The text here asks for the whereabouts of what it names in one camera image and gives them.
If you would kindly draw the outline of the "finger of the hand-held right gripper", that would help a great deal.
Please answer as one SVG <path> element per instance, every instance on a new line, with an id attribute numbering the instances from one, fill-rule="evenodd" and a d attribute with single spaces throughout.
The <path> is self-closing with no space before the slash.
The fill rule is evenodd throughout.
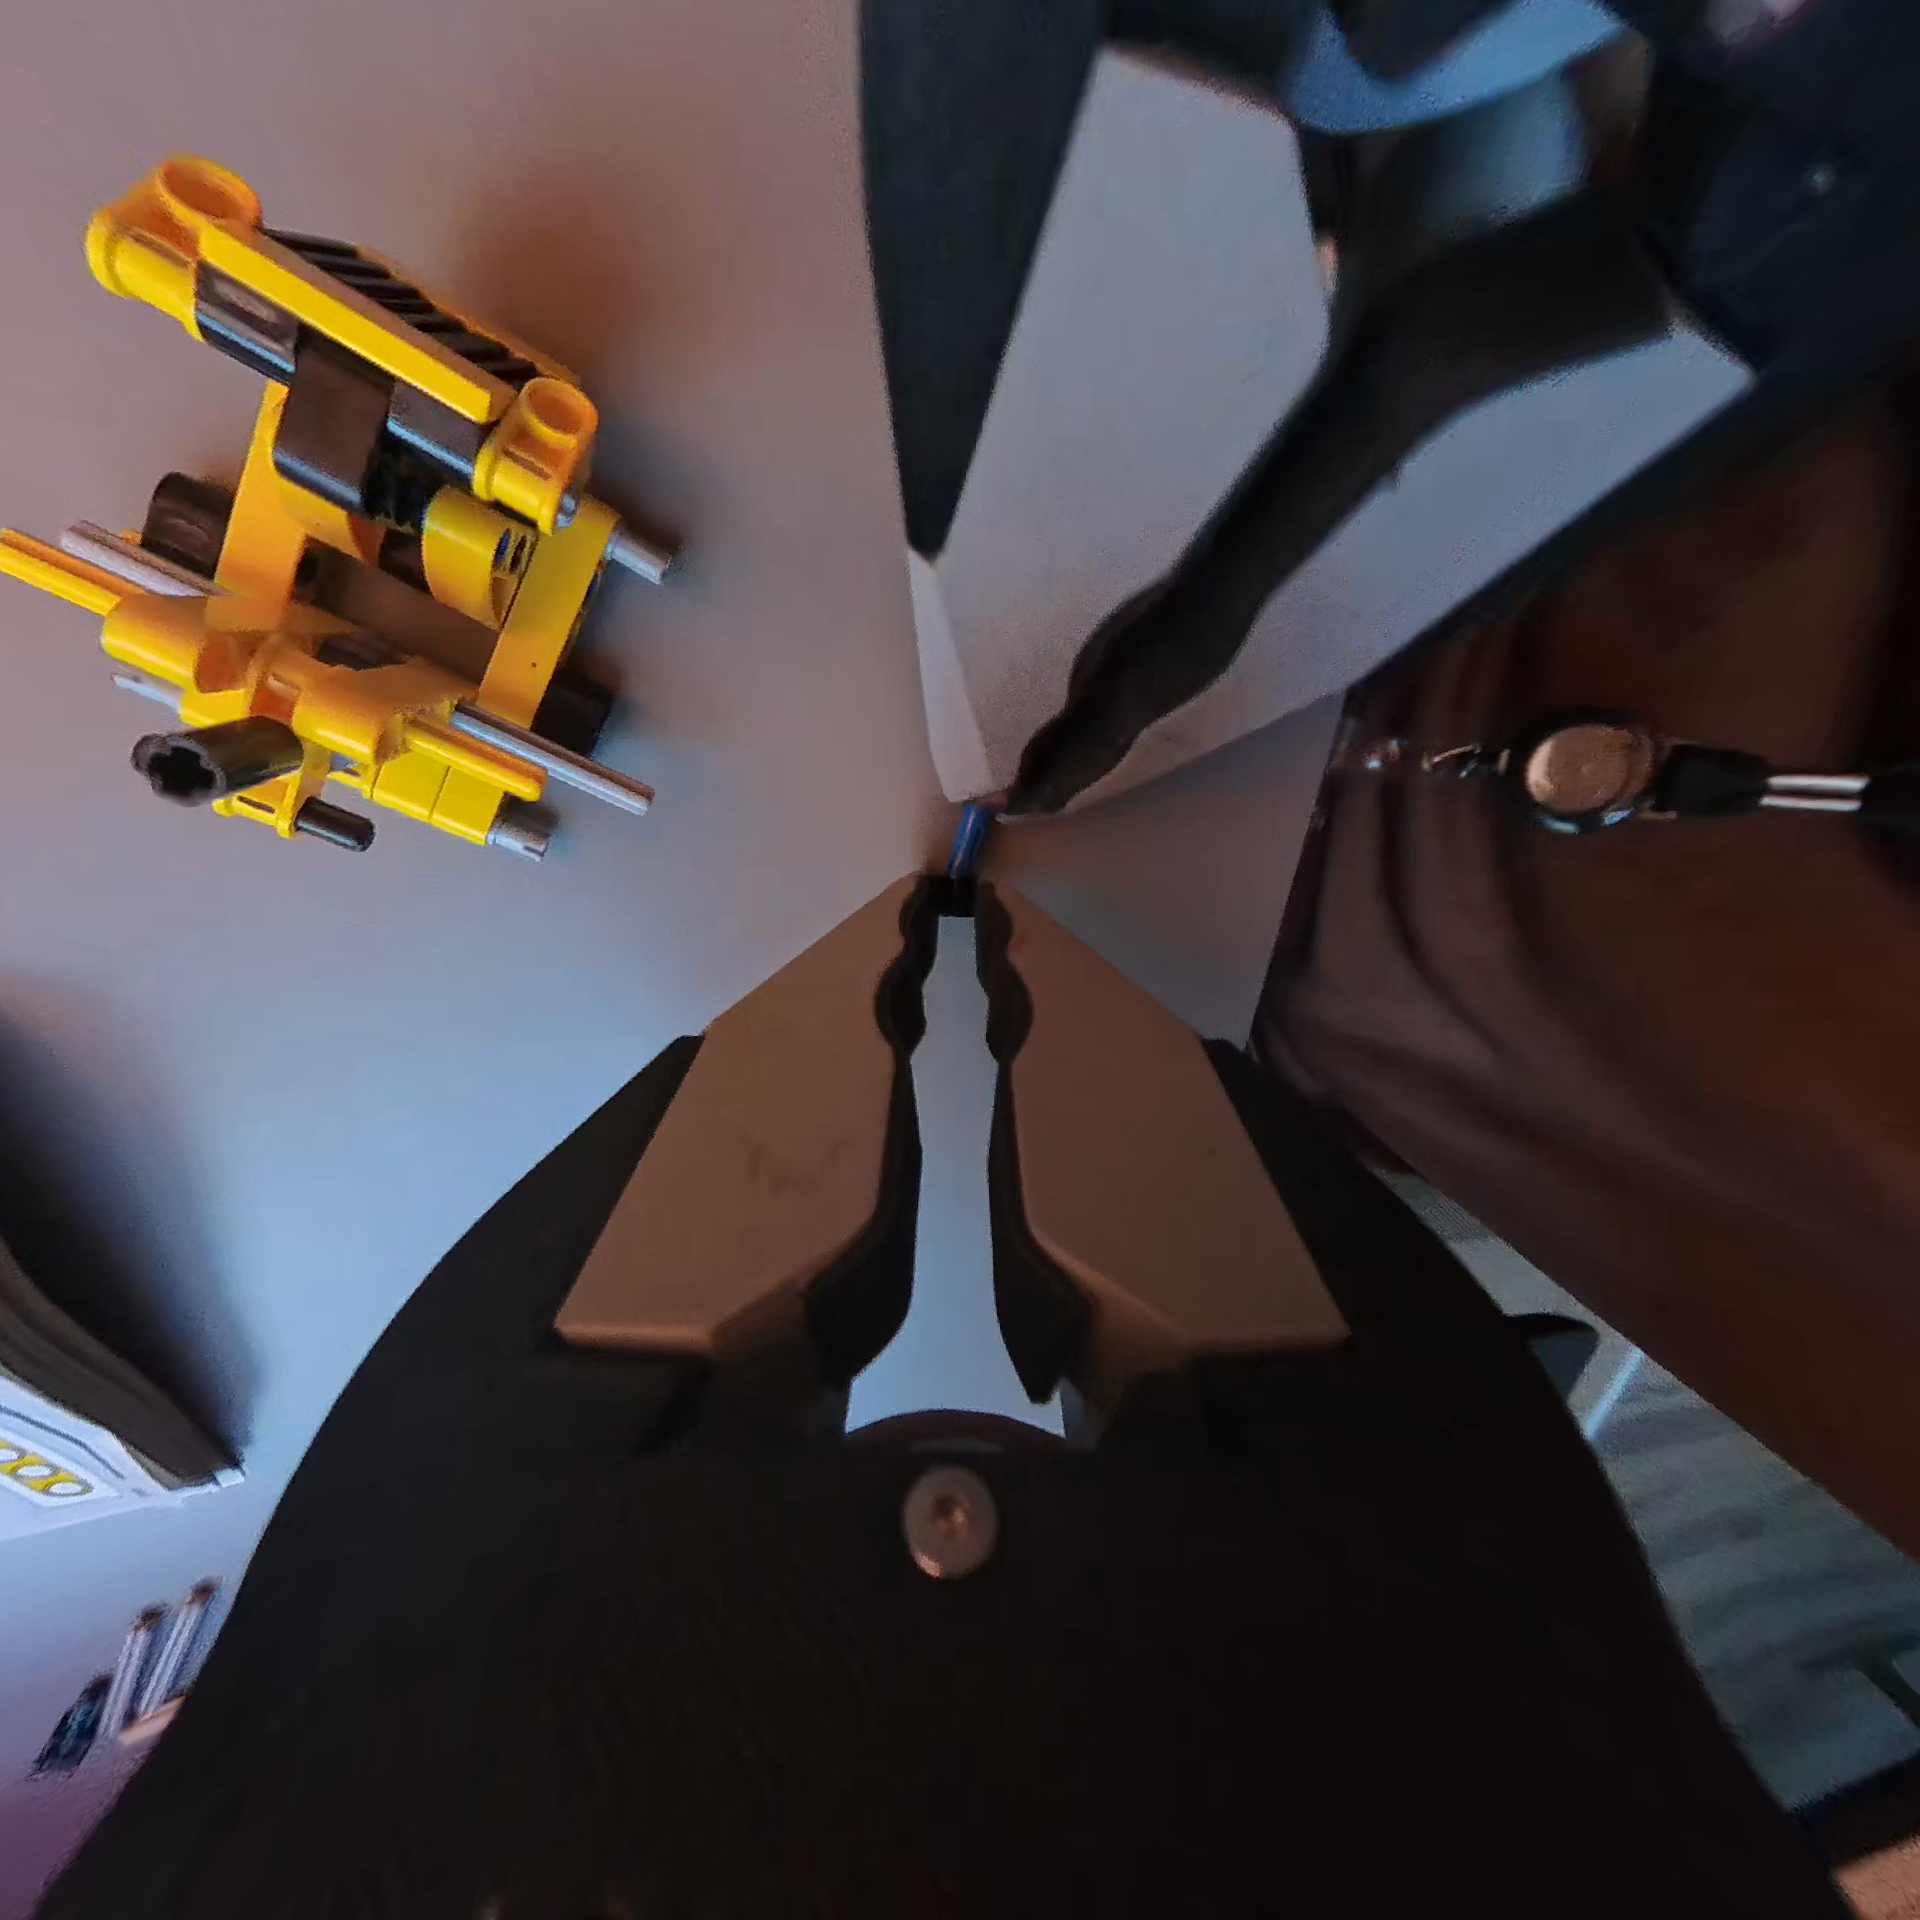
<path id="1" fill-rule="evenodd" d="M 1013 787 L 1088 639 L 1182 556 L 1326 345 L 1288 121 L 1099 55 L 952 516 L 907 547 L 950 803 Z"/>
<path id="2" fill-rule="evenodd" d="M 1019 741 L 1071 660 L 1171 565 L 1286 400 L 1310 333 L 1201 327 L 1196 363 L 1128 343 L 1019 349 Z M 1471 407 L 1313 551 L 1233 663 L 1151 722 L 1086 804 L 1163 777 L 1358 684 L 1749 385 L 1702 337 L 1613 353 Z"/>

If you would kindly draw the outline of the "person's brown shirt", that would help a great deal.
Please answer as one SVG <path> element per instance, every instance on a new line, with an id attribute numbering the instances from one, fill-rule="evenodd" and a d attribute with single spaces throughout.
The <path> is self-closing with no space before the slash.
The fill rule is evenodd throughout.
<path id="1" fill-rule="evenodd" d="M 1790 770 L 1915 760 L 1915 353 L 1727 420 L 1350 697 L 1358 741 L 1571 709 Z M 1557 834 L 1328 784 L 1255 1055 L 1907 1554 L 1915 842 L 1765 812 Z"/>

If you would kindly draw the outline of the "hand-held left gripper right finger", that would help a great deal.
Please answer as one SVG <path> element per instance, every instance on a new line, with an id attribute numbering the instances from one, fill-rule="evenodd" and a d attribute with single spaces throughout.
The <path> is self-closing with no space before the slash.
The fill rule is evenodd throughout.
<path id="1" fill-rule="evenodd" d="M 1349 1322 L 1208 1045 L 1049 912 L 975 887 L 992 1279 L 1030 1401 L 1335 1353 Z"/>

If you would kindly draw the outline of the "yellow lego vehicle assembly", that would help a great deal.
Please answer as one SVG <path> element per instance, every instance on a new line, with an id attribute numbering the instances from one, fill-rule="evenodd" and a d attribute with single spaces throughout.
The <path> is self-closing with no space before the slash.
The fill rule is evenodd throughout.
<path id="1" fill-rule="evenodd" d="M 100 623 L 164 711 L 151 793 L 367 851 L 396 816 L 540 863 L 565 795 L 639 818 L 597 754 L 615 692 L 575 658 L 612 570 L 671 551 L 590 489 L 583 381 L 383 253 L 267 223 L 201 156 L 100 207 L 87 265 L 261 380 L 230 488 L 168 471 L 140 528 L 4 531 L 4 576 Z"/>

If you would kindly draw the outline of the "small black lego connector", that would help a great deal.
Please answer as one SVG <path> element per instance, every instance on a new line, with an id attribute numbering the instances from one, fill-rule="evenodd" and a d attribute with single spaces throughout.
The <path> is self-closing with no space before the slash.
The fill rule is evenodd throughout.
<path id="1" fill-rule="evenodd" d="M 53 1732 L 39 1749 L 36 1760 L 32 1762 L 27 1778 L 32 1784 L 41 1780 L 59 1780 L 77 1772 L 103 1725 L 103 1711 L 104 1711 L 104 1695 L 107 1683 L 87 1687 L 59 1716 Z"/>

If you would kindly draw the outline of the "lego instruction booklet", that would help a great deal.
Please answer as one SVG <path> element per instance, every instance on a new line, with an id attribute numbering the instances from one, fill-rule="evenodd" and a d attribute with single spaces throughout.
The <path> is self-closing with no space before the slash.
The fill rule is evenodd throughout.
<path id="1" fill-rule="evenodd" d="M 240 1487 L 221 1445 L 3 1251 L 3 1541 Z"/>

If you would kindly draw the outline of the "black badge reel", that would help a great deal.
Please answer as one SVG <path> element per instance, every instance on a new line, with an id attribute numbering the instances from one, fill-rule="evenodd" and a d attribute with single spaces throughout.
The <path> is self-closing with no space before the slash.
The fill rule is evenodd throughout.
<path id="1" fill-rule="evenodd" d="M 1479 784 L 1535 827 L 1591 834 L 1622 826 L 1649 804 L 1668 752 L 1668 743 L 1633 717 L 1567 709 L 1441 748 L 1409 733 L 1360 738 L 1335 769 L 1350 780 Z"/>

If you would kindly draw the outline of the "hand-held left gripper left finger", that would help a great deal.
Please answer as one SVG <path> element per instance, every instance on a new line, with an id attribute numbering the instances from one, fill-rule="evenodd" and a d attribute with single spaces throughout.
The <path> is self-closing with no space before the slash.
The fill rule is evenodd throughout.
<path id="1" fill-rule="evenodd" d="M 709 1023 L 555 1316 L 590 1353 L 846 1388 L 911 1290 L 929 876 L 904 876 Z"/>

